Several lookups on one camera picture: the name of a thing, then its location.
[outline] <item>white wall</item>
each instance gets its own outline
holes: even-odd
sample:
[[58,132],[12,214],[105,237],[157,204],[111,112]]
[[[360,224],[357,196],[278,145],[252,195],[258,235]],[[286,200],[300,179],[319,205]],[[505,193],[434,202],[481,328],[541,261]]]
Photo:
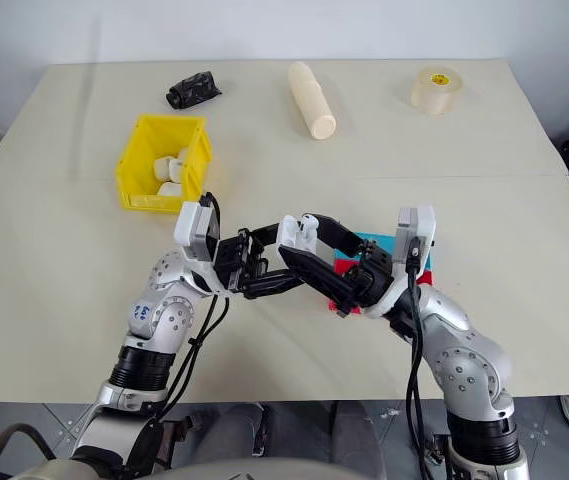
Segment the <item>white wall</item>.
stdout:
[[0,130],[51,63],[491,57],[569,135],[569,0],[0,0]]

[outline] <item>white table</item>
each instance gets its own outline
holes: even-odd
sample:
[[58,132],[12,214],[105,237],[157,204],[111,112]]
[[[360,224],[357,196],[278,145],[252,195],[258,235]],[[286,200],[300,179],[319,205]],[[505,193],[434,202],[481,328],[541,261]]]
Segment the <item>white table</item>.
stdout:
[[[109,375],[175,221],[122,210],[114,166],[137,115],[169,112],[166,88],[206,69],[224,95],[184,113],[209,118],[223,236],[305,211],[392,233],[400,206],[432,203],[436,286],[511,354],[509,389],[568,393],[569,178],[506,63],[446,63],[467,88],[429,117],[406,100],[425,62],[311,62],[338,118],[324,142],[288,62],[50,67],[0,145],[0,400],[89,402]],[[408,370],[385,321],[340,319],[300,287],[234,299],[184,400],[401,398]]]

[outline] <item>white cylindrical object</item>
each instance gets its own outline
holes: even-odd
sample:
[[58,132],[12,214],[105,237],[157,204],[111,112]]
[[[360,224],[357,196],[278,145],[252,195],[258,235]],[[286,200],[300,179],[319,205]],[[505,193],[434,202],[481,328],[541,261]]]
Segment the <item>white cylindrical object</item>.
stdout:
[[447,67],[426,67],[422,70],[411,93],[411,103],[424,113],[440,115],[453,109],[455,98],[462,89],[462,78]]
[[173,182],[163,183],[160,189],[157,191],[157,194],[162,195],[163,197],[181,197],[182,185]]
[[333,135],[337,122],[309,66],[293,63],[288,69],[288,82],[311,136],[324,140]]
[[171,158],[168,162],[168,176],[173,183],[182,183],[182,160],[180,158]]
[[168,164],[171,161],[171,158],[175,157],[162,157],[155,160],[153,164],[153,168],[155,170],[155,178],[157,178],[160,182],[168,182],[170,180]]

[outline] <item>gray pants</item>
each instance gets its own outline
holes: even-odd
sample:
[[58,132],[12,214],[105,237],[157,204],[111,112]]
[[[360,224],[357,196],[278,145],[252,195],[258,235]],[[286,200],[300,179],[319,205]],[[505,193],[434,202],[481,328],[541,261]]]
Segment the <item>gray pants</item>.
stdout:
[[[232,407],[206,433],[195,451],[193,462],[250,457],[262,413],[262,409],[253,404]],[[331,463],[375,480],[386,479],[382,450],[373,423],[360,402],[338,402],[332,430]]]

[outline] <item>yellow plastic bin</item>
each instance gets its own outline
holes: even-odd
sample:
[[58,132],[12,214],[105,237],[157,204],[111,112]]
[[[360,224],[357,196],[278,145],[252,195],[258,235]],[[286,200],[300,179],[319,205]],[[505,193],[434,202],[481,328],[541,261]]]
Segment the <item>yellow plastic bin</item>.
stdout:
[[[199,200],[211,161],[205,124],[203,117],[140,115],[115,169],[124,208],[178,213],[182,202]],[[155,178],[155,160],[167,155],[177,157],[183,148],[188,148],[188,154],[181,172],[182,197],[156,195],[162,183]]]

